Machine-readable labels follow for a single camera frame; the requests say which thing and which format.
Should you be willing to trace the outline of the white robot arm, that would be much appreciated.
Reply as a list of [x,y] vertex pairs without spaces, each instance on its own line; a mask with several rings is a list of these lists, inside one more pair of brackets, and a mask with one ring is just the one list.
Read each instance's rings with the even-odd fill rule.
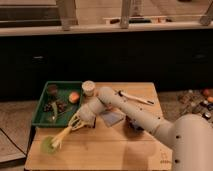
[[83,104],[76,114],[83,121],[100,114],[107,106],[118,108],[159,142],[172,150],[172,171],[213,171],[213,127],[194,114],[169,122],[124,100],[111,87]]

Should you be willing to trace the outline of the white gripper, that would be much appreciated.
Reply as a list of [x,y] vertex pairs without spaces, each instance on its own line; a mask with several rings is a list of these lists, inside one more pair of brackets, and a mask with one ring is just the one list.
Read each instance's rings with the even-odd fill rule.
[[73,127],[72,131],[76,131],[84,127],[93,128],[96,115],[90,110],[87,104],[82,105],[79,108],[78,114],[75,113],[68,123],[69,126]]

